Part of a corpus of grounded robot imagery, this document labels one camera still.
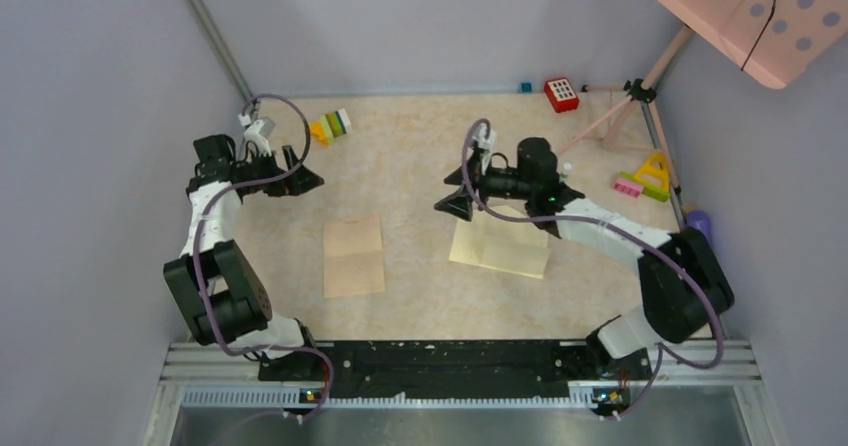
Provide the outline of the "pale yellow envelope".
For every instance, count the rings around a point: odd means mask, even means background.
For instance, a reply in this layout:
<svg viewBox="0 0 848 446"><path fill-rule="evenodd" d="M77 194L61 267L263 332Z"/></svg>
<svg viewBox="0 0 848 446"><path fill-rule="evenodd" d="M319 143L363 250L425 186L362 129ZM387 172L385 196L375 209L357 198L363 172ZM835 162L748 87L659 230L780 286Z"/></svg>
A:
<svg viewBox="0 0 848 446"><path fill-rule="evenodd" d="M550 257L549 235L532 223L476 212L458 220L449 260L523 277L543 279Z"/></svg>

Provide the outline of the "tan letter paper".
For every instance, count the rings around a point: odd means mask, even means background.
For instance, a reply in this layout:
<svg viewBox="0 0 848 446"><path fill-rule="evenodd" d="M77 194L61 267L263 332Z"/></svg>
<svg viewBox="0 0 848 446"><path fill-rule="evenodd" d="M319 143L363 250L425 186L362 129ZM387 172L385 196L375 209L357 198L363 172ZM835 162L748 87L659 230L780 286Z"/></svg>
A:
<svg viewBox="0 0 848 446"><path fill-rule="evenodd" d="M325 299L378 294L386 290L378 215L325 222L322 244Z"/></svg>

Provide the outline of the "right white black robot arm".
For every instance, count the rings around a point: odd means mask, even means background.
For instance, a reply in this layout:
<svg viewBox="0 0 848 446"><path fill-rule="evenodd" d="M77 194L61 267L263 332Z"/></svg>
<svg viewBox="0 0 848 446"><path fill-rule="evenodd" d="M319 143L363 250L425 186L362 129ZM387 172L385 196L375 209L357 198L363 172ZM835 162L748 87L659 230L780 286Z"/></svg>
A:
<svg viewBox="0 0 848 446"><path fill-rule="evenodd" d="M437 211L469 221L490 198L520 200L525 222L563 240L589 246L632 270L641 303L592 331L586 363L600 378L612 378L627 356L651 347L667 349L708 326L735 302L734 293L707 237L685 227L667 231L635 223L567 185L549 142L522 140L515 165L496 167L488 140L474 139L462 165L444 182L456 191L435 203Z"/></svg>

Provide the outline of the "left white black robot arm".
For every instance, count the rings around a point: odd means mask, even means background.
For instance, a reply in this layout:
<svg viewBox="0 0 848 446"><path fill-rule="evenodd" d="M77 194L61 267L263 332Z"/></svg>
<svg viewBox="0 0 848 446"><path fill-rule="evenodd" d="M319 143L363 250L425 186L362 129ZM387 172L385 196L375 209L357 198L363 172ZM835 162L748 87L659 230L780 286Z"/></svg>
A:
<svg viewBox="0 0 848 446"><path fill-rule="evenodd" d="M275 314L260 278L238 246L235 226L245 196L300 196L323 185L321 176L300 165L293 148L283 157L293 174L286 176L273 153L236 155L234 140L224 134L193 144L198 156L186 191L192 219L186 245L163 267L164 280L202 346L222 339L260 365L260 377L289 374L315 379L327 370L308 328L299 320Z"/></svg>

